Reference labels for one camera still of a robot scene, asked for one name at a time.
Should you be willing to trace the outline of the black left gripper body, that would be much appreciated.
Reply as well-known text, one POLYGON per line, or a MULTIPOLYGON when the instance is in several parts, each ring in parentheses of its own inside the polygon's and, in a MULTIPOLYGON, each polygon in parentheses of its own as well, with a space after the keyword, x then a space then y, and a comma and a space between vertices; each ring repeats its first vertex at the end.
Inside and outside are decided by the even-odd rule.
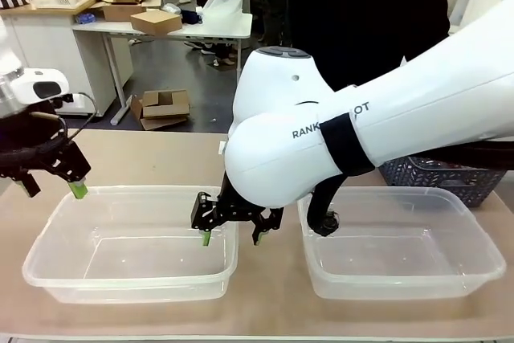
POLYGON ((49 112, 21 112, 1 119, 1 177, 52 167, 68 143, 67 124, 49 112))

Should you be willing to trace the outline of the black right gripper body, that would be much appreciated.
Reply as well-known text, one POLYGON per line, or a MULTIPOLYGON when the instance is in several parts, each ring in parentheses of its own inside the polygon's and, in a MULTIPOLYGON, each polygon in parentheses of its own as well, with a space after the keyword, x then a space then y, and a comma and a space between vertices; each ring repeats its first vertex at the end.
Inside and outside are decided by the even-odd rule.
POLYGON ((216 211, 219 218, 253 218, 262 213, 262 207, 243 198, 224 176, 217 197, 216 211))

